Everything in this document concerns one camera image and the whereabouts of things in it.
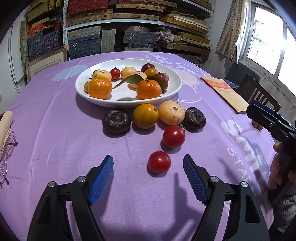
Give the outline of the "person right hand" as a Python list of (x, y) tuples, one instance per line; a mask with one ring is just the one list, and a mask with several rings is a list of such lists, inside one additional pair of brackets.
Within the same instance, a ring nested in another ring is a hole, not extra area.
[[(278, 184), (282, 183), (281, 176), (278, 174), (280, 171), (280, 163), (279, 163), (279, 149), (281, 143), (275, 143), (273, 145), (273, 149), (276, 152), (274, 155), (273, 161), (270, 166), (270, 175), (268, 180), (268, 185), (270, 189), (276, 189)], [(295, 170), (289, 172), (288, 178), (290, 182), (292, 182), (293, 186), (290, 189), (290, 193), (295, 194)]]

